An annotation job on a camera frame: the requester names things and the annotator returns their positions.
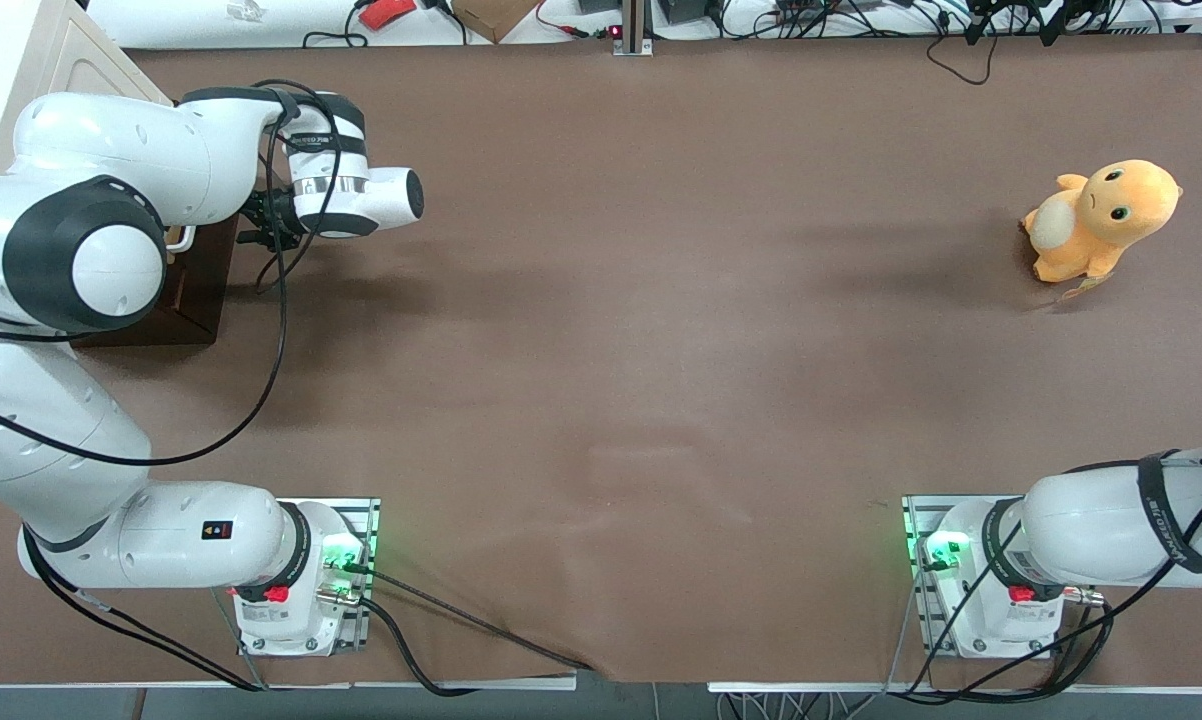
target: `table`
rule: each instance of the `table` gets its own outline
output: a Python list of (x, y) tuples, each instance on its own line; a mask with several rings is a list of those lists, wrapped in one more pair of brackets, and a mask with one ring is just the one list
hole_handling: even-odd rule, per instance
[[(154, 475), (381, 496), (382, 569), (609, 678), (880, 682), (909, 583), (899, 498), (1202, 445), (1200, 38), (1002, 41), (981, 88), (922, 50), (137, 55), (173, 97), (264, 77), (346, 94), (373, 162), (428, 191), (422, 222), (313, 249), (257, 423)], [(1054, 175), (1127, 156), (1172, 169), (1176, 218), (1075, 307), (1030, 310), (1016, 219)], [(154, 451), (252, 404), (264, 258), (237, 252), (213, 347), (88, 352)], [(0, 506), (1, 683), (200, 679), (56, 606), (14, 532)], [(231, 661), (208, 593), (107, 597)], [(395, 605), (438, 678), (560, 670)], [(911, 637), (902, 676), (920, 661)], [(380, 630), (358, 656), (262, 667), (405, 678)], [(1202, 688), (1202, 593), (1153, 593), (1087, 682)]]

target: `orange plush toy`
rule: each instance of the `orange plush toy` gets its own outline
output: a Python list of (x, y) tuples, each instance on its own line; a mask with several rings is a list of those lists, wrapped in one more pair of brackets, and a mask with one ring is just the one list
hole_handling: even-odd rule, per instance
[(1085, 179), (1059, 175), (1059, 192), (1023, 218), (1040, 258), (1033, 274), (1063, 282), (1085, 274), (1097, 284), (1112, 273), (1127, 246), (1158, 232), (1178, 206), (1183, 188), (1148, 160), (1126, 160)]

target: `green led light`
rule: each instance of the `green led light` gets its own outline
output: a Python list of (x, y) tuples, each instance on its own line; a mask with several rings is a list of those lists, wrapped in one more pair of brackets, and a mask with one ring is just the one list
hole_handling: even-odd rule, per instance
[(962, 552), (970, 545), (970, 536), (965, 532), (951, 532), (939, 530), (926, 538), (926, 547), (929, 548), (930, 559), (934, 561), (933, 569), (952, 569), (959, 561)]

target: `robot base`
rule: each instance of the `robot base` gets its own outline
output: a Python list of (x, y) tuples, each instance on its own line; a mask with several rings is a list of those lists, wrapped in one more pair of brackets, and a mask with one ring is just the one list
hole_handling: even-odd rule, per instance
[(369, 632), (369, 612), (317, 599), (317, 590), (369, 594), (364, 575), (331, 565), (359, 563), (373, 569), (377, 537), (376, 498), (281, 498), (294, 502), (313, 529), (313, 551), (285, 602), (250, 603), (233, 597), (240, 650), (255, 656), (311, 657), (358, 651)]
[[(927, 651), (966, 596), (966, 589), (988, 566), (981, 532), (984, 517), (996, 500), (1002, 496), (903, 498), (908, 552), (914, 566), (948, 566), (921, 570), (917, 602)], [(962, 607), (935, 655), (1020, 657), (1054, 642), (1061, 619), (1063, 597), (1048, 602), (1012, 602), (1008, 589), (989, 575)], [(1043, 653), (1039, 659), (1049, 660), (1051, 654)]]

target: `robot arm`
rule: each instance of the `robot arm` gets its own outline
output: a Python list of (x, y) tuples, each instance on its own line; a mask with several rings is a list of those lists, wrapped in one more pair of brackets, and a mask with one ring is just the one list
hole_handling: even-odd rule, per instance
[(971, 596), (950, 620), (958, 653), (1017, 657), (1053, 641), (1063, 600), (1084, 597), (1084, 585), (1144, 585), (1173, 561), (1158, 587), (1202, 588), (1202, 524), (1185, 538), (1201, 510), (1202, 448), (958, 502), (920, 549), (945, 612)]
[[(294, 232), (364, 236), (422, 218), (413, 171), (369, 168), (361, 112), (319, 96), (333, 127), (313, 99), (272, 88), (209, 88), (177, 108), (66, 93), (34, 101), (0, 175), (0, 331), (136, 322), (161, 291), (166, 227), (214, 224), (256, 200), (258, 137), (274, 127), (293, 179), (278, 210)], [(66, 343), (0, 340), (0, 415), (99, 454), (150, 454)], [(317, 599), (332, 583), (323, 552), (359, 541), (319, 502), (153, 483), (141, 464), (88, 460), (1, 426), (0, 500), (35, 537), (34, 548), (19, 537), (29, 573), (32, 551), (81, 588), (230, 585), (243, 633), (267, 638), (268, 651), (323, 655), (335, 643), (343, 611)]]
[(369, 168), (364, 117), (339, 95), (321, 96), (335, 132), (310, 99), (272, 88), (207, 88), (177, 108), (75, 93), (29, 105), (14, 126), (14, 163), (0, 175), (0, 320), (63, 332), (136, 322), (161, 291), (163, 228), (243, 209), (258, 137), (273, 123), (281, 123), (304, 227), (331, 184), (322, 236), (422, 218), (413, 171)]

